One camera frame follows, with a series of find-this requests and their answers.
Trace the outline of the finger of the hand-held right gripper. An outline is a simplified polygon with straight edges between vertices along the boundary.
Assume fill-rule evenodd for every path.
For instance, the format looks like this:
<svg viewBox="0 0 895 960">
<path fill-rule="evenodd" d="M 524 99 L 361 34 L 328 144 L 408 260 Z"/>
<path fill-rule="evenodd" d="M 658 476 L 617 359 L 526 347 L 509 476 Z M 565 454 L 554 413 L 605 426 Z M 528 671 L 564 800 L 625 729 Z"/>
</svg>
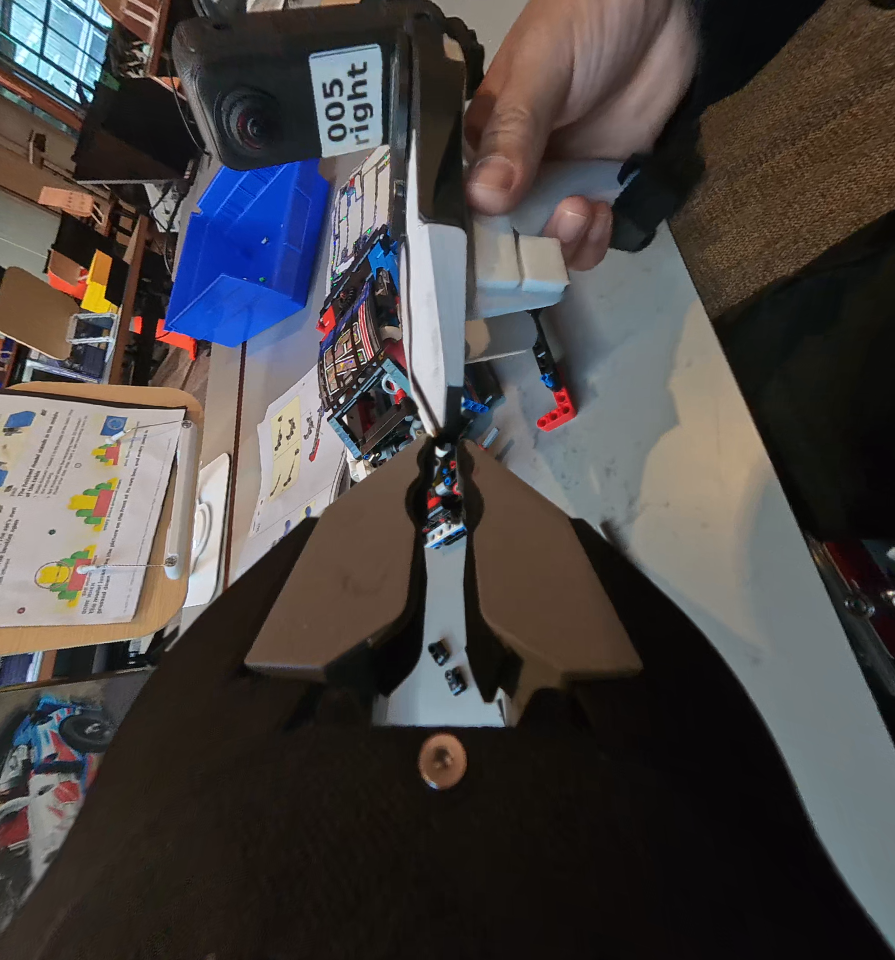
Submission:
<svg viewBox="0 0 895 960">
<path fill-rule="evenodd" d="M 416 131 L 408 144 L 401 245 L 406 369 L 426 432 L 433 438 L 457 438 L 463 428 L 468 237 L 462 226 L 422 215 Z"/>
</svg>

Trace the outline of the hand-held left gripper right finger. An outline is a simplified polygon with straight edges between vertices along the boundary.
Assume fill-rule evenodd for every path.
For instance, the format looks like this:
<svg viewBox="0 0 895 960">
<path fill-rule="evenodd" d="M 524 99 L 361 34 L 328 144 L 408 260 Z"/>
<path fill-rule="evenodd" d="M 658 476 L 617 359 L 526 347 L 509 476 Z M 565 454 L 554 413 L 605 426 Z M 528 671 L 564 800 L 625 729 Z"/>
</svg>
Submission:
<svg viewBox="0 0 895 960">
<path fill-rule="evenodd" d="M 458 447 L 465 655 L 481 697 L 627 678 L 643 661 L 572 519 L 476 443 Z"/>
</svg>

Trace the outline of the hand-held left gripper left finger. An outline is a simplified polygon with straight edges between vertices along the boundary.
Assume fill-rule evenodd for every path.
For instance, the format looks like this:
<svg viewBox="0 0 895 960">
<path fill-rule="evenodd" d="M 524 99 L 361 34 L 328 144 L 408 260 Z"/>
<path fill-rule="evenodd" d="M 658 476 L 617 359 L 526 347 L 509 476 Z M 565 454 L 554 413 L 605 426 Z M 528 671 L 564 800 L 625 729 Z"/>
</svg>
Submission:
<svg viewBox="0 0 895 960">
<path fill-rule="evenodd" d="M 430 444 L 415 440 L 317 519 L 245 659 L 250 670 L 389 696 L 422 652 Z"/>
</svg>

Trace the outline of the toy brick race car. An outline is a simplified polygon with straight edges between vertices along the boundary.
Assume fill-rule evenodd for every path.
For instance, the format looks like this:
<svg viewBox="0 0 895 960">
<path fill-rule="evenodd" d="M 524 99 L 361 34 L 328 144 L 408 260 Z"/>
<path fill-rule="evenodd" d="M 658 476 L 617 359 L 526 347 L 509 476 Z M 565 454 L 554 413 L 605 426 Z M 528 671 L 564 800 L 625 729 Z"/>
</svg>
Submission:
<svg viewBox="0 0 895 960">
<path fill-rule="evenodd" d="M 329 299 L 318 320 L 320 412 L 345 449 L 344 492 L 426 433 L 409 385 L 400 283 L 400 248 L 390 226 L 375 226 L 332 267 Z M 502 401 L 490 364 L 465 367 L 462 437 Z M 422 526 L 424 546 L 438 550 L 465 539 L 454 455 L 434 467 Z"/>
</svg>

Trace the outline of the long black brick beam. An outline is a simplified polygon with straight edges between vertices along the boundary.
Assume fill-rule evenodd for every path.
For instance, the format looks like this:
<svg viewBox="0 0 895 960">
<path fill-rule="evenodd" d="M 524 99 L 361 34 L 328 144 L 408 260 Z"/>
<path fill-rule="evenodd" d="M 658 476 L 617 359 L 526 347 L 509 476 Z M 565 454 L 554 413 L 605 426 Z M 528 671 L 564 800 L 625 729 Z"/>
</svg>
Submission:
<svg viewBox="0 0 895 960">
<path fill-rule="evenodd" d="M 561 379 L 561 388 L 563 387 L 561 372 L 559 370 L 557 361 L 552 353 L 549 340 L 547 338 L 546 332 L 541 322 L 542 310 L 533 309 L 528 311 L 529 315 L 532 318 L 532 321 L 536 330 L 536 341 L 532 347 L 532 352 L 537 364 L 537 370 L 539 378 L 541 374 L 556 371 Z"/>
</svg>

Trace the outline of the red angled brick beam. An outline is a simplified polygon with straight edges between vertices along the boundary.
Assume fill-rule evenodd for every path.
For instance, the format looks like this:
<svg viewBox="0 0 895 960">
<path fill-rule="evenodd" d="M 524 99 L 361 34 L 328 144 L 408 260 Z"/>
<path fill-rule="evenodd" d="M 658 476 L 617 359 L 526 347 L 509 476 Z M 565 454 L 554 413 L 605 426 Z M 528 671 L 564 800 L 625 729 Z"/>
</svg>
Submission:
<svg viewBox="0 0 895 960">
<path fill-rule="evenodd" d="M 577 416 L 574 401 L 567 388 L 552 390 L 551 393 L 554 401 L 553 408 L 536 421 L 537 428 L 548 433 L 572 421 Z"/>
</svg>

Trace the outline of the adjoining grey desk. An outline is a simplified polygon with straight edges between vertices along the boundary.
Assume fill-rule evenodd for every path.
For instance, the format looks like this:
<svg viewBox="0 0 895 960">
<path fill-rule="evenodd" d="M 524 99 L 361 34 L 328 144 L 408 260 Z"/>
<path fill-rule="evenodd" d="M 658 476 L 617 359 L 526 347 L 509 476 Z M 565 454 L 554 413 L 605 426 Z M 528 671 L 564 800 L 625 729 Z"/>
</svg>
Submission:
<svg viewBox="0 0 895 960">
<path fill-rule="evenodd" d="M 137 358 L 134 367 L 131 373 L 127 374 L 124 372 L 123 366 L 123 383 L 119 385 L 154 387 L 143 380 L 141 374 L 142 360 L 147 357 L 150 350 L 151 348 L 148 345 L 139 345 L 137 347 Z M 203 405 L 203 426 L 201 431 L 200 466 L 206 465 L 225 452 L 230 455 L 232 461 L 227 500 L 222 581 L 214 598 L 224 591 L 230 578 L 229 568 L 231 565 L 232 529 L 234 524 L 238 472 L 238 443 L 243 394 L 243 354 L 244 352 L 239 346 L 228 348 L 222 345 L 214 345 L 211 348 L 205 380 L 205 399 L 204 402 L 201 403 Z M 191 393 L 190 390 L 186 388 L 179 390 L 189 392 L 200 402 L 199 397 Z M 159 522 L 165 500 L 166 496 L 163 498 L 157 522 Z M 153 540 L 151 555 L 145 561 L 145 567 L 140 570 L 141 573 L 146 569 L 164 569 L 164 561 L 155 561 L 154 553 Z"/>
</svg>

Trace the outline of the person's right hand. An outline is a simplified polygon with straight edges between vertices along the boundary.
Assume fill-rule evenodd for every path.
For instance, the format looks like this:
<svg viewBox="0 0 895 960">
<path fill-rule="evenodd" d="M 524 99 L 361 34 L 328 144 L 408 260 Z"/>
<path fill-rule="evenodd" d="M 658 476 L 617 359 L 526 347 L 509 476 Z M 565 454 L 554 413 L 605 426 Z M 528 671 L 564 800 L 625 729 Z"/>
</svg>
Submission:
<svg viewBox="0 0 895 960">
<path fill-rule="evenodd" d="M 698 45 L 690 2 L 529 2 L 466 109 L 470 208 L 510 213 L 546 161 L 648 155 L 689 90 Z"/>
</svg>

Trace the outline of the sticker sheet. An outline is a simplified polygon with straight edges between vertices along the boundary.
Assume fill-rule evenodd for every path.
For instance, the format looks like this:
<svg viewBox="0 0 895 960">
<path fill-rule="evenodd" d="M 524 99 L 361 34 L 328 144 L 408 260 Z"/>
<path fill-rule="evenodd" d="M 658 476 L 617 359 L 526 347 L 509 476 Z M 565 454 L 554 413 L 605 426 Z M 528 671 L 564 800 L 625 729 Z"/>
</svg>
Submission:
<svg viewBox="0 0 895 960">
<path fill-rule="evenodd" d="M 388 229 L 391 196 L 391 148 L 379 146 L 340 183 L 334 197 L 326 271 L 328 296 Z"/>
</svg>

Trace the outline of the open building instruction booklet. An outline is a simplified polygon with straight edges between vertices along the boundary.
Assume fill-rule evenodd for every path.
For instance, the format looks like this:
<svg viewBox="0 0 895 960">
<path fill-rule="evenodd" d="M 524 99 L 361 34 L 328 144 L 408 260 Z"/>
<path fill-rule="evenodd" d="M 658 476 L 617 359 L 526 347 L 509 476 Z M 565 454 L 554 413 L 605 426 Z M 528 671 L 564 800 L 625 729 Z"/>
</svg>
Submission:
<svg viewBox="0 0 895 960">
<path fill-rule="evenodd" d="M 274 543 L 338 496 L 347 449 L 322 405 L 312 366 L 267 408 L 257 427 L 260 487 L 251 539 Z"/>
</svg>

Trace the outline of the black monitor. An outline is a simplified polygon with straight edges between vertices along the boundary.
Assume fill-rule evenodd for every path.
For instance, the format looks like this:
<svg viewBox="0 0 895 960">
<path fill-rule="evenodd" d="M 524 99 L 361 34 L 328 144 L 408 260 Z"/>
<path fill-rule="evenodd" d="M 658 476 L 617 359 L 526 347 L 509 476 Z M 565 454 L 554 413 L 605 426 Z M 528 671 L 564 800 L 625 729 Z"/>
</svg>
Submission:
<svg viewBox="0 0 895 960">
<path fill-rule="evenodd" d="M 99 84 L 72 155 L 80 185 L 161 185 L 181 180 L 202 149 L 174 95 L 153 78 Z"/>
</svg>

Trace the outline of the instruction sheet on stand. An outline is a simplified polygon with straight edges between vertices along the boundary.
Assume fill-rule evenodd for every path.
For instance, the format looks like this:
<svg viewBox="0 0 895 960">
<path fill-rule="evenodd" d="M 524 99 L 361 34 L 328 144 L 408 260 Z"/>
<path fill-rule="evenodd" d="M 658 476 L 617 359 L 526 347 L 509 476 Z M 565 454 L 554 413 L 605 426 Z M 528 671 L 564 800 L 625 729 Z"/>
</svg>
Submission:
<svg viewBox="0 0 895 960">
<path fill-rule="evenodd" d="M 165 500 L 153 538 L 153 556 L 158 563 L 167 555 L 169 534 L 178 532 L 183 522 L 172 519 L 176 502 L 183 502 L 190 514 L 194 510 L 204 426 L 204 405 L 185 390 L 160 387 L 124 386 L 70 381 L 33 382 L 1 390 L 0 394 L 47 397 L 55 400 L 97 402 L 105 406 L 179 409 L 193 426 L 193 453 L 181 466 L 172 468 Z M 127 622 L 81 626 L 44 626 L 0 628 L 0 657 L 77 649 L 109 642 L 124 642 L 152 634 L 165 627 L 180 611 L 187 596 L 190 560 L 185 558 L 166 569 L 146 568 L 133 618 Z"/>
</svg>

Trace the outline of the blue plastic bin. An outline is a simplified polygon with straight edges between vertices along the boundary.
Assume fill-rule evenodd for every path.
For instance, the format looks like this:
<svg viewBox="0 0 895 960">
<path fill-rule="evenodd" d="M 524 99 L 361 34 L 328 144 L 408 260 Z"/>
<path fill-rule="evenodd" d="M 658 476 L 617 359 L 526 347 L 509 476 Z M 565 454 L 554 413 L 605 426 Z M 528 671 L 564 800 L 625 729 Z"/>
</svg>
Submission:
<svg viewBox="0 0 895 960">
<path fill-rule="evenodd" d="M 187 224 L 167 331 L 234 348 L 306 307 L 330 194 L 319 166 L 219 169 Z"/>
</svg>

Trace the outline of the background wooden workbench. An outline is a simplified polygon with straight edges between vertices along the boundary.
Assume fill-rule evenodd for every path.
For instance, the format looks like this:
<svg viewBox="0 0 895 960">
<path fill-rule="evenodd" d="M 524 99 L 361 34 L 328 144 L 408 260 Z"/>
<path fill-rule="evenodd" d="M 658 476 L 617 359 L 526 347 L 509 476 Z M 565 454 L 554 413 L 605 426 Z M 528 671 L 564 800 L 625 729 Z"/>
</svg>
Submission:
<svg viewBox="0 0 895 960">
<path fill-rule="evenodd" d="M 128 274 L 122 303 L 117 321 L 111 328 L 114 341 L 105 365 L 104 383 L 106 384 L 119 385 L 123 383 L 123 365 L 132 333 L 132 320 L 136 315 L 135 302 L 142 277 L 143 258 L 148 248 L 150 234 L 150 217 L 148 215 L 139 216 L 127 248 Z"/>
</svg>

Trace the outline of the yellow plastic bin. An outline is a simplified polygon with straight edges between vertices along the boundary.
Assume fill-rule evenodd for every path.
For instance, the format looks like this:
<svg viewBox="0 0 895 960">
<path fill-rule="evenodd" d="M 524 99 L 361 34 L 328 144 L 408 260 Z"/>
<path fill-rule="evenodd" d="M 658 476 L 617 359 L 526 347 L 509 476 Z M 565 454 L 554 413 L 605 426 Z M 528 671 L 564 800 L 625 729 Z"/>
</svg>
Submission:
<svg viewBox="0 0 895 960">
<path fill-rule="evenodd" d="M 101 249 L 94 251 L 86 271 L 81 311 L 93 314 L 116 314 L 120 310 L 118 298 L 118 270 L 114 258 Z"/>
</svg>

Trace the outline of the printed instruction sheet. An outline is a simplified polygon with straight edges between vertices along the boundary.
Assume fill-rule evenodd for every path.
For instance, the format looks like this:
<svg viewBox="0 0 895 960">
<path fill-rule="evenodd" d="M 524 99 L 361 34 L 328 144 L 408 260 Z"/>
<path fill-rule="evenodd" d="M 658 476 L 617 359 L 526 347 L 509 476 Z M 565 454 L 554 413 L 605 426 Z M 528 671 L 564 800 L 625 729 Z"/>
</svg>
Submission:
<svg viewBox="0 0 895 960">
<path fill-rule="evenodd" d="M 186 406 L 0 391 L 0 629 L 130 622 Z"/>
</svg>

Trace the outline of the person's black jacket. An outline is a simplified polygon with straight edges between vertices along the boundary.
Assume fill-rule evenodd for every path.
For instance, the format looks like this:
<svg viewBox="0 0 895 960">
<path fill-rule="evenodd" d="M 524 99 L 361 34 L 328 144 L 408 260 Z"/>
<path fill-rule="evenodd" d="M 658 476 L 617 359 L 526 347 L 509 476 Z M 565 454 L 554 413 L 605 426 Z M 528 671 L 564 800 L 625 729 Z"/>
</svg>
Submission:
<svg viewBox="0 0 895 960">
<path fill-rule="evenodd" d="M 895 542 L 895 210 L 714 325 L 801 528 Z"/>
</svg>

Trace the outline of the brown display board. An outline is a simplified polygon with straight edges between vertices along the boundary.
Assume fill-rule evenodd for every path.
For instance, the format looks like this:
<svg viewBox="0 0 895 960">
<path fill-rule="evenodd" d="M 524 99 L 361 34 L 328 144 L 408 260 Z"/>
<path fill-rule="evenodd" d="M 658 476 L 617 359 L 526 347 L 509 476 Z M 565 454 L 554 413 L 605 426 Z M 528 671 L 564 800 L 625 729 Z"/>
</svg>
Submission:
<svg viewBox="0 0 895 960">
<path fill-rule="evenodd" d="M 80 303 L 32 273 L 8 267 L 0 283 L 0 334 L 49 358 L 70 358 Z"/>
</svg>

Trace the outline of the black toy set box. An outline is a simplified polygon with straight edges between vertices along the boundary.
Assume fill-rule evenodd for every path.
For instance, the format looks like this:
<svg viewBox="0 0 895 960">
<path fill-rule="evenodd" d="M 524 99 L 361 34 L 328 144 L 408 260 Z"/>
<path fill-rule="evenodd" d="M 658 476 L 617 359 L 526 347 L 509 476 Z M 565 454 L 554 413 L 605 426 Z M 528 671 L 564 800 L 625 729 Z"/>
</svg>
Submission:
<svg viewBox="0 0 895 960">
<path fill-rule="evenodd" d="M 0 919 L 44 876 L 148 669 L 0 687 Z"/>
</svg>

